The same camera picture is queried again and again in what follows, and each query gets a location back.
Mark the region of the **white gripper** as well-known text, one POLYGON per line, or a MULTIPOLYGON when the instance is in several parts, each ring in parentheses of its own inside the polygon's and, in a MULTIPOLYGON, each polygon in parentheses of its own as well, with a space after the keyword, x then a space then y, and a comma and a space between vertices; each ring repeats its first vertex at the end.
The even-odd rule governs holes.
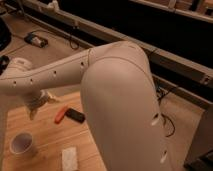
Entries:
POLYGON ((34 91, 23 95, 24 104, 29 109, 29 118, 34 120, 39 107, 48 103, 59 103, 60 99, 52 94, 48 94, 45 90, 34 91))

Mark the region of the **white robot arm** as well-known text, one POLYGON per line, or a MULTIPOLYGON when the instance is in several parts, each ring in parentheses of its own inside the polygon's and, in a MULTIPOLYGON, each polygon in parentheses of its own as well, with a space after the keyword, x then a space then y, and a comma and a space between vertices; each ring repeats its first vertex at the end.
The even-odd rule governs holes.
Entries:
POLYGON ((144 50, 118 41, 34 69, 11 60, 0 92, 36 104, 46 89, 79 84, 83 112, 107 171, 172 171, 144 50))

